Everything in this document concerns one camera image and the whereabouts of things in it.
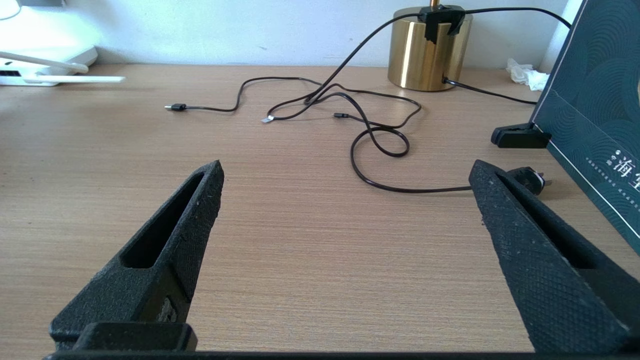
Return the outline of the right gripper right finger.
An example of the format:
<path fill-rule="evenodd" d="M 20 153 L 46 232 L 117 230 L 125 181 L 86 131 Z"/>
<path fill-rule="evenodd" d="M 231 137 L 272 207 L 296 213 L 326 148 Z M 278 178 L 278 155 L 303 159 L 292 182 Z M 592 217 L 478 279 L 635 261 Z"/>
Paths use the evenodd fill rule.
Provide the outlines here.
<path fill-rule="evenodd" d="M 534 350 L 637 354 L 639 281 L 501 168 L 469 182 Z"/>

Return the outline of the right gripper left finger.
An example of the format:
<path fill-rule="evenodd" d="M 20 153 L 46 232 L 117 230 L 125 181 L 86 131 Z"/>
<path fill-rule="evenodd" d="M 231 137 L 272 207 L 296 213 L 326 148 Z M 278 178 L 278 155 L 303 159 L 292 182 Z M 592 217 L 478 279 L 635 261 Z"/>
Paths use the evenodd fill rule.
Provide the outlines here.
<path fill-rule="evenodd" d="M 183 323 L 221 207 L 219 161 L 196 169 L 51 321 L 57 350 L 98 323 Z"/>

